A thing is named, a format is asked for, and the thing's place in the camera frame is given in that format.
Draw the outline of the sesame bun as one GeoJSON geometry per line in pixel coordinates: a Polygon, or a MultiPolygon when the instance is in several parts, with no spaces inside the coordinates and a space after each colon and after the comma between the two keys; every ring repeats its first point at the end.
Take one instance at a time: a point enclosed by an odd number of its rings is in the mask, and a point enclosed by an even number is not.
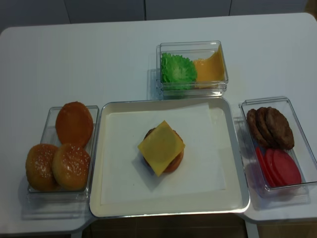
{"type": "Polygon", "coordinates": [[[56,191],[59,184],[56,182],[52,163],[58,147],[51,144],[37,144],[27,155],[25,169],[30,186],[38,191],[56,191]]]}
{"type": "Polygon", "coordinates": [[[63,189],[82,190],[88,180],[90,161],[90,155],[81,146],[63,144],[53,157],[53,176],[63,189]]]}

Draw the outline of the green lettuce leaf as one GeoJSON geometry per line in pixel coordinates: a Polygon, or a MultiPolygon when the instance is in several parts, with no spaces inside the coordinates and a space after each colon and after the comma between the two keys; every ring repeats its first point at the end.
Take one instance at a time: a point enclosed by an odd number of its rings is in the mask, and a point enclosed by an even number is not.
{"type": "Polygon", "coordinates": [[[164,90],[191,89],[197,78],[193,61],[181,55],[162,53],[161,82],[164,90]]]}

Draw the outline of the clear lettuce cheese container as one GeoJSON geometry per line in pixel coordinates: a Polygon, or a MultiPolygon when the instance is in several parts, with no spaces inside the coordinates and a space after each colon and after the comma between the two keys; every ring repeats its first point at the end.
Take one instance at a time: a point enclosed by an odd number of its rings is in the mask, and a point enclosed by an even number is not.
{"type": "Polygon", "coordinates": [[[223,56],[222,45],[220,41],[202,41],[202,42],[179,42],[179,43],[161,43],[157,46],[156,52],[156,81],[157,91],[163,98],[185,98],[185,97],[219,97],[227,90],[228,74],[223,56]],[[198,59],[208,59],[220,47],[225,69],[223,81],[213,81],[202,83],[207,88],[196,88],[196,81],[191,89],[188,90],[164,90],[161,82],[161,55],[162,53],[171,53],[172,55],[181,55],[189,58],[191,61],[198,59]]]}

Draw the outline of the brown patty on burger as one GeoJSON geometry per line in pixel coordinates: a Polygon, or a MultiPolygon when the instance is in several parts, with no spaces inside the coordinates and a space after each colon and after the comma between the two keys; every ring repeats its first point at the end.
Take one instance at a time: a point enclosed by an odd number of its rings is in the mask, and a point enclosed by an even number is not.
{"type": "MultiPolygon", "coordinates": [[[[156,127],[150,129],[150,130],[147,132],[147,134],[145,135],[144,139],[145,139],[147,136],[149,136],[155,129],[156,129],[156,127]]],[[[173,131],[174,131],[175,134],[182,140],[182,138],[179,136],[179,134],[178,134],[175,130],[173,130],[173,131]]]]}

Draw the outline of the yellow cheese slice on burger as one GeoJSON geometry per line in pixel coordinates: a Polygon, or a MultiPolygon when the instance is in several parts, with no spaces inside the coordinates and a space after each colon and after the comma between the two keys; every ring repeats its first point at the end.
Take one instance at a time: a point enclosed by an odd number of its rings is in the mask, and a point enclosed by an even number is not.
{"type": "Polygon", "coordinates": [[[146,164],[159,177],[171,161],[185,149],[184,142],[163,121],[138,145],[146,164]]]}

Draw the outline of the bottom bun on tray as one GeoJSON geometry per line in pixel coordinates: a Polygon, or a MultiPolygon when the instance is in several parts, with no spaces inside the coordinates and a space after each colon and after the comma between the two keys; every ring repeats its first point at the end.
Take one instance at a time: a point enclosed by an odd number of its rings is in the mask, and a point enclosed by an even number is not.
{"type": "Polygon", "coordinates": [[[166,167],[166,169],[163,171],[163,173],[171,173],[175,171],[180,163],[182,162],[184,156],[184,150],[182,150],[174,159],[170,162],[170,164],[166,167]]]}

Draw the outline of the white paper sheet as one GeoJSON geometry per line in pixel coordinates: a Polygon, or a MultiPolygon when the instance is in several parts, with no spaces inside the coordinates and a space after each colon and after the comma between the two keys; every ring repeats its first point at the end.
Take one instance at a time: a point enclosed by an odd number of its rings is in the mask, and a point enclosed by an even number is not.
{"type": "Polygon", "coordinates": [[[207,103],[180,101],[108,104],[106,114],[103,204],[141,201],[226,188],[207,103]],[[163,121],[182,138],[184,157],[176,171],[157,176],[138,145],[163,121]]]}

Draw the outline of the yellow cheese slices in container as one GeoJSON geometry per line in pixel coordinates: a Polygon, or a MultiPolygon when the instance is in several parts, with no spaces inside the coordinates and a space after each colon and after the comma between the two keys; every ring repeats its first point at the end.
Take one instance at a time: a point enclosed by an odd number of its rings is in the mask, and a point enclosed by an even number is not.
{"type": "Polygon", "coordinates": [[[224,80],[225,69],[220,47],[208,59],[197,59],[193,63],[197,71],[196,88],[207,88],[202,83],[224,80]]]}

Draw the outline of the plain orange bun half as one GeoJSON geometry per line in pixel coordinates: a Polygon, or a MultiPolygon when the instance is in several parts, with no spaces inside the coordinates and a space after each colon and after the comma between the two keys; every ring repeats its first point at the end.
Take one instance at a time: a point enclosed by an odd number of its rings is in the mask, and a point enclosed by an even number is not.
{"type": "Polygon", "coordinates": [[[93,132],[93,118],[80,102],[65,104],[59,111],[55,128],[61,144],[74,143],[85,147],[93,132]]]}

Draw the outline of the back brown patty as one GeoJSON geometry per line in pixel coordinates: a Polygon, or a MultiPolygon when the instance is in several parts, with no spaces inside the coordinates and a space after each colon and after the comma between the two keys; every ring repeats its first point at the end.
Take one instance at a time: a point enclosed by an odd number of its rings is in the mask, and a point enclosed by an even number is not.
{"type": "Polygon", "coordinates": [[[250,133],[252,134],[254,140],[263,148],[268,148],[269,144],[268,142],[264,139],[260,131],[258,130],[257,127],[257,121],[256,121],[256,113],[257,111],[255,109],[250,109],[247,112],[247,123],[249,126],[250,133]]]}

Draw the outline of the middle brown patty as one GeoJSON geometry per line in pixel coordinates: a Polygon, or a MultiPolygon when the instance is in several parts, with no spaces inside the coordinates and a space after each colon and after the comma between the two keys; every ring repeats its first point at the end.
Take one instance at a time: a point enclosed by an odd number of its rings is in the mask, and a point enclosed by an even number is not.
{"type": "Polygon", "coordinates": [[[266,107],[260,107],[256,111],[256,120],[257,120],[257,127],[260,133],[262,134],[263,138],[266,140],[268,145],[271,148],[278,149],[279,145],[271,135],[267,125],[266,125],[266,113],[267,113],[267,108],[266,107]]]}

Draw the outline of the back red tomato slice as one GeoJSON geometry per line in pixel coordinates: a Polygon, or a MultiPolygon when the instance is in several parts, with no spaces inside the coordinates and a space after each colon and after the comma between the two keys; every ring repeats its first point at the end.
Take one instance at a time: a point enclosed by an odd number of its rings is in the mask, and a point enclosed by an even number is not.
{"type": "Polygon", "coordinates": [[[260,147],[256,147],[256,154],[257,154],[257,158],[258,158],[258,161],[259,161],[263,176],[265,177],[268,185],[270,187],[275,187],[275,183],[274,183],[273,179],[270,176],[269,170],[266,167],[266,164],[265,164],[265,161],[264,161],[264,157],[263,157],[263,154],[262,154],[262,151],[261,151],[260,147]]]}

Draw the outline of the red tomato slice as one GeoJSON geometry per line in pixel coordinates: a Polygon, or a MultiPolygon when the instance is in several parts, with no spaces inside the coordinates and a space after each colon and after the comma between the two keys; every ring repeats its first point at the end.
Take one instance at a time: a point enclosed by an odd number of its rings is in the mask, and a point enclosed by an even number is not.
{"type": "Polygon", "coordinates": [[[273,168],[283,185],[301,184],[302,178],[293,159],[285,151],[276,149],[273,153],[273,168]]]}
{"type": "Polygon", "coordinates": [[[258,158],[258,161],[259,161],[263,176],[265,177],[268,185],[270,187],[275,187],[275,183],[274,183],[273,179],[270,176],[269,170],[266,167],[266,164],[265,164],[265,161],[264,161],[264,157],[263,157],[263,154],[262,154],[262,151],[261,151],[260,147],[256,147],[256,154],[257,154],[257,158],[258,158]]]}
{"type": "Polygon", "coordinates": [[[271,187],[282,186],[283,182],[279,175],[273,169],[273,149],[267,149],[264,155],[264,162],[269,176],[269,184],[271,187]]]}

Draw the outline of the clear bun container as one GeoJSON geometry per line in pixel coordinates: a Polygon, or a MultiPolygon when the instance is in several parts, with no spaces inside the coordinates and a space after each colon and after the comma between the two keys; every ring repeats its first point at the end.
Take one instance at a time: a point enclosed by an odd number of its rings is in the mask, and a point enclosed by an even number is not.
{"type": "MultiPolygon", "coordinates": [[[[98,106],[88,106],[87,108],[93,119],[93,133],[90,137],[89,142],[85,146],[85,150],[91,158],[88,179],[85,186],[83,187],[83,189],[76,191],[65,190],[63,188],[60,188],[56,191],[38,191],[34,189],[31,185],[28,185],[28,199],[40,199],[47,201],[84,201],[90,197],[92,177],[94,173],[96,140],[98,137],[99,130],[100,109],[98,108],[98,106]]],[[[61,142],[58,139],[57,132],[55,129],[55,121],[60,110],[61,107],[51,107],[49,109],[48,117],[40,141],[41,143],[51,144],[57,147],[61,145],[61,142]]]]}

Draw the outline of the white metal serving tray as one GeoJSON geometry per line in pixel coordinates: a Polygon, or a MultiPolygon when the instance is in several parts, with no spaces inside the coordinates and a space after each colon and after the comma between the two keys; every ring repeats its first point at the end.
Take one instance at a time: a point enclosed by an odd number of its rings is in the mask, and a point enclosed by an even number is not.
{"type": "Polygon", "coordinates": [[[96,141],[96,156],[94,175],[92,179],[89,208],[93,216],[101,219],[122,217],[168,216],[183,214],[221,214],[243,213],[250,205],[249,189],[239,151],[229,103],[222,97],[192,98],[180,101],[183,103],[207,103],[210,108],[212,126],[216,131],[216,144],[226,188],[198,194],[184,194],[172,197],[160,197],[141,201],[116,202],[103,204],[102,181],[104,168],[104,145],[106,104],[101,112],[98,138],[96,141]]]}

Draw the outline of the front brown patty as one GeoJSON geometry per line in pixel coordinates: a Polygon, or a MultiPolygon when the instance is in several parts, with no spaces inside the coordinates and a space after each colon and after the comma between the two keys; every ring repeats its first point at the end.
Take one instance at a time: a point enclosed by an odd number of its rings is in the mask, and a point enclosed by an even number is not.
{"type": "Polygon", "coordinates": [[[279,147],[291,150],[294,147],[294,136],[287,118],[276,108],[268,107],[265,114],[265,122],[273,139],[279,147]]]}

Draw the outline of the middle red tomato slice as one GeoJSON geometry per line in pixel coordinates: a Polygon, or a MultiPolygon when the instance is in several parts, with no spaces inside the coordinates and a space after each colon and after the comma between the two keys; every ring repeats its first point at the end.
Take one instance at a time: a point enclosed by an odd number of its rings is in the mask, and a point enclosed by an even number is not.
{"type": "Polygon", "coordinates": [[[264,155],[264,162],[269,176],[269,184],[271,187],[282,186],[283,182],[279,175],[273,169],[273,149],[267,149],[264,155]]]}

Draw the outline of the clear patty tomato container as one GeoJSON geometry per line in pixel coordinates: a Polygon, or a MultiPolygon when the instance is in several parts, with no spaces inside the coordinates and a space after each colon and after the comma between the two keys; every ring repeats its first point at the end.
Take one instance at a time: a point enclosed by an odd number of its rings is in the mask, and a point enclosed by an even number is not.
{"type": "Polygon", "coordinates": [[[262,198],[289,200],[296,195],[307,195],[309,187],[315,187],[317,185],[317,161],[290,100],[286,97],[245,100],[240,103],[239,108],[241,113],[237,121],[239,125],[237,134],[238,137],[242,139],[241,154],[249,187],[254,189],[262,198]],[[254,140],[250,133],[247,123],[247,112],[250,109],[257,110],[260,107],[276,108],[287,118],[293,132],[295,144],[291,150],[284,150],[280,147],[278,149],[289,154],[297,165],[302,178],[301,184],[270,187],[263,176],[256,154],[256,147],[260,147],[263,157],[267,149],[276,149],[271,148],[270,146],[268,148],[263,148],[254,140]]]}

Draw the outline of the front red tomato slice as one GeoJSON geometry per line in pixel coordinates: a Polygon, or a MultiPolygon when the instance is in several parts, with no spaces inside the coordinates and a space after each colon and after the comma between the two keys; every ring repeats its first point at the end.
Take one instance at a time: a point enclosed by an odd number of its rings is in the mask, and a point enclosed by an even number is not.
{"type": "Polygon", "coordinates": [[[273,153],[273,168],[283,185],[301,184],[302,178],[293,159],[285,151],[276,149],[273,153]]]}

